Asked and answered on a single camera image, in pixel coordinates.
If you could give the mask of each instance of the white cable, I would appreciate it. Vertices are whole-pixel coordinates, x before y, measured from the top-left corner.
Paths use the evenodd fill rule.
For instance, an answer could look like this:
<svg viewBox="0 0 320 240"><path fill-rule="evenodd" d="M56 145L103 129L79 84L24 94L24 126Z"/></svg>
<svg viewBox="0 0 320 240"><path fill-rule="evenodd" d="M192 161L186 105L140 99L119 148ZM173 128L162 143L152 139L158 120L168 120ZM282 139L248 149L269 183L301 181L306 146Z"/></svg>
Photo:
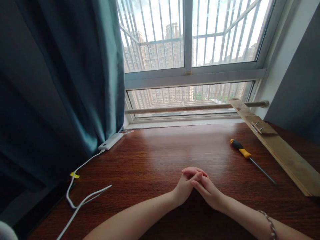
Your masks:
<svg viewBox="0 0 320 240"><path fill-rule="evenodd" d="M76 207L75 205L73 205L73 202L71 201L71 199L70 199L70 197L69 197L69 192L70 192L70 188L71 188L71 186L72 186L72 184L73 184L73 180L74 180L74 176L76 175L76 172L77 172L80 168L82 168L84 165L86 165L92 158L98 156L99 154L101 154L101 153L103 153L103 152L104 152L104 150L101 150L101 152L99 152L98 154L96 154L96 155L94 155L93 157L91 157L88 161L86 161L84 164L82 164L80 167L78 167L78 168L73 172L73 176L72 176L72 179L71 179L71 182L70 182L70 185L69 185L69 187L68 187L67 194L66 194L67 200L68 200L70 206L71 206L73 209L76 209L77 207Z"/></svg>
<svg viewBox="0 0 320 240"><path fill-rule="evenodd" d="M109 187L111 187L112 185L109 185L108 187L101 189L99 191L96 191L94 193L91 193L90 195L88 195L85 199L82 200L82 202L79 204L79 206L77 207L77 209L74 211L72 217L70 218L69 222L67 223L67 225L64 227L64 229L62 230L62 232L60 233L59 237L57 238L57 240L60 240L60 238L63 236L63 234L65 233L65 231L67 230L67 228L69 227L70 223L72 222L72 220L74 219L74 217L76 216L77 212L79 211L80 207L82 205L84 205L84 202L90 198L91 196L100 193L100 192L104 192L105 190L107 190Z"/></svg>
<svg viewBox="0 0 320 240"><path fill-rule="evenodd" d="M112 185L109 185L108 187L105 187L99 191L96 191L94 193L91 193L90 195L86 196L85 199L82 200L82 202L79 204L79 206L75 206L73 205L73 202L71 201L70 197L69 197L69 191L70 191L70 188L73 184L73 180L74 180L74 176L76 175L76 172L82 168L84 165L86 165L92 158L94 158L95 156L98 156L99 154L103 153L105 150L101 150L98 154L94 155L93 157L91 157L88 161L86 161L84 164L82 164L80 167L78 167L74 172L73 172L73 175L72 175L72 179L71 179L71 182L70 182L70 185L68 187L68 190L67 190L67 194L66 194L66 198L70 204L70 206L73 208L73 209L76 209L72 215L72 217L70 218L69 222L67 223L67 225L64 227L64 229L62 230L62 232L60 233L59 237L57 238L57 240L60 240L60 238L63 236L63 234L65 233L65 231L68 229L70 223L72 222L72 220L74 219L74 217L76 216L77 212L79 211L80 207L88 202L90 202L91 200L95 199L96 197L99 197L102 193L104 193L105 190L107 190L109 187L111 187ZM93 198L89 199L88 201L86 201L88 198L92 197L93 195L95 194L98 194L97 196L94 196Z"/></svg>

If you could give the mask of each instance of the desk surface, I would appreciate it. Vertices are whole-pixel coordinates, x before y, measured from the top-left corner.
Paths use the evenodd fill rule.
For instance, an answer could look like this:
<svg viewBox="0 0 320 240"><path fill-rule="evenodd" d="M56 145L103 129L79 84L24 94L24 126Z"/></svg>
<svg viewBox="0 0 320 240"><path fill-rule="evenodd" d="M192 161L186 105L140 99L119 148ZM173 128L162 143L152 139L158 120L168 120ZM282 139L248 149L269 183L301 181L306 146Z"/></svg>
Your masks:
<svg viewBox="0 0 320 240"><path fill-rule="evenodd" d="M320 147L275 127L317 171ZM239 140L272 182L230 145ZM77 172L80 178L70 197L79 204L90 193L112 187L83 206L63 236L82 239L121 210L171 191L183 168L207 172L224 194L320 239L320 201L305 197L245 123L136 130ZM66 200L29 239L56 239L73 214ZM211 209L193 190L182 206L151 227L142 239L254 239L229 217Z"/></svg>

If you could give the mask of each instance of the window sill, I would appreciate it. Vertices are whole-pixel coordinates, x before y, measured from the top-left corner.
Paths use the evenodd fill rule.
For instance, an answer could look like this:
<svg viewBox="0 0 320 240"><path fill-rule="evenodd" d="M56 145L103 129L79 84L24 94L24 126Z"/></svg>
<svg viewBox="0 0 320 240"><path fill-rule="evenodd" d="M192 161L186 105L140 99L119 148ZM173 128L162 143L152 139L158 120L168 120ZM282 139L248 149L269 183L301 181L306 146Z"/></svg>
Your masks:
<svg viewBox="0 0 320 240"><path fill-rule="evenodd" d="M211 125L211 124L240 123L240 122L244 122L244 121L241 118L225 118L225 119L206 119L206 120L172 121L172 122L130 123L124 128L124 130L141 129L141 128L193 126L193 125Z"/></svg>

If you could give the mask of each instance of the clasped hands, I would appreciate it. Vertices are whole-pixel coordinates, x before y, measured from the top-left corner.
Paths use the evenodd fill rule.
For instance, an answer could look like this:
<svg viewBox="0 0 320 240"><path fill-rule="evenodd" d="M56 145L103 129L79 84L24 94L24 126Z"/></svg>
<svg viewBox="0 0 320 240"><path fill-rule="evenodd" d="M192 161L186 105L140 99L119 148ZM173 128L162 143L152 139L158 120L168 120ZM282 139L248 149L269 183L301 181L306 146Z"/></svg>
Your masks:
<svg viewBox="0 0 320 240"><path fill-rule="evenodd" d="M219 211L222 208L226 196L216 188L205 171L197 167L187 167L181 172L180 180L172 191L179 205L188 199L195 188L213 209Z"/></svg>

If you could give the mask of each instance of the beaded bracelet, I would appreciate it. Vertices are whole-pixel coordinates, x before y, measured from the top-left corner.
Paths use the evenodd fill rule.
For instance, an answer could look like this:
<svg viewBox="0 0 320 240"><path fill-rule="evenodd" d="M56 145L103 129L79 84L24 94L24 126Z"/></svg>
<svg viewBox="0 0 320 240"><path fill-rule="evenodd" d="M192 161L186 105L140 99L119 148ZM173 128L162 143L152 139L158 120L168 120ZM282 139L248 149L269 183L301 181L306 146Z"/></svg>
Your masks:
<svg viewBox="0 0 320 240"><path fill-rule="evenodd" d="M269 225L270 225L270 228L271 228L271 240L278 240L276 229L275 229L273 223L271 222L269 216L265 212L263 212L261 210L259 210L258 212L262 213L267 218L267 220L269 222Z"/></svg>

